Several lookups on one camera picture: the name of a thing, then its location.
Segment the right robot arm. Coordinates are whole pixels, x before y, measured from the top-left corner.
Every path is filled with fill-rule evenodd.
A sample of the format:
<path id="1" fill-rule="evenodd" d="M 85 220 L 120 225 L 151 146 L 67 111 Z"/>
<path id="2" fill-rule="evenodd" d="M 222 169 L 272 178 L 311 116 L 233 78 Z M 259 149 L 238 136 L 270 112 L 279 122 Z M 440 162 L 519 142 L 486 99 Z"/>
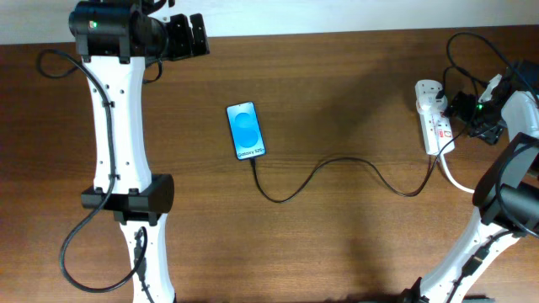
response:
<path id="1" fill-rule="evenodd" d="M 538 171 L 538 65 L 520 61 L 496 76 L 487 104 L 510 143 L 473 191 L 471 220 L 437 267 L 398 297 L 400 302 L 465 302 L 488 266 L 521 238 L 538 234 L 538 189 L 523 178 Z"/>

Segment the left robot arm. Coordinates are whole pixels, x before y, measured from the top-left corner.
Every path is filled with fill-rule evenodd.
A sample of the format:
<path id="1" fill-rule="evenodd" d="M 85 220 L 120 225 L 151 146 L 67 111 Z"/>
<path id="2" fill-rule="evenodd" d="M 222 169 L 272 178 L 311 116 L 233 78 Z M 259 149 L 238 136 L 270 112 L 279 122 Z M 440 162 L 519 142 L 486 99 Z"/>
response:
<path id="1" fill-rule="evenodd" d="M 113 213 L 127 245 L 135 302 L 175 302 L 166 222 L 173 177 L 152 173 L 143 134 L 141 91 L 152 64 L 209 54 L 201 14 L 172 14 L 172 1 L 81 1 L 69 28 L 88 77 L 97 163 L 82 193 L 93 213 Z"/>

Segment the blue Galaxy smartphone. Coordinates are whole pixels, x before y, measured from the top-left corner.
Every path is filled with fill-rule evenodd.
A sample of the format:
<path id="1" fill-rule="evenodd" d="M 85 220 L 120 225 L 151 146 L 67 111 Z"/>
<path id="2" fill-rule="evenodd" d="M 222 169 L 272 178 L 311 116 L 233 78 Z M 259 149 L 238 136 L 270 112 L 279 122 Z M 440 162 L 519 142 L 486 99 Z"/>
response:
<path id="1" fill-rule="evenodd" d="M 236 158 L 239 161 L 260 157 L 266 148 L 253 102 L 226 108 Z"/>

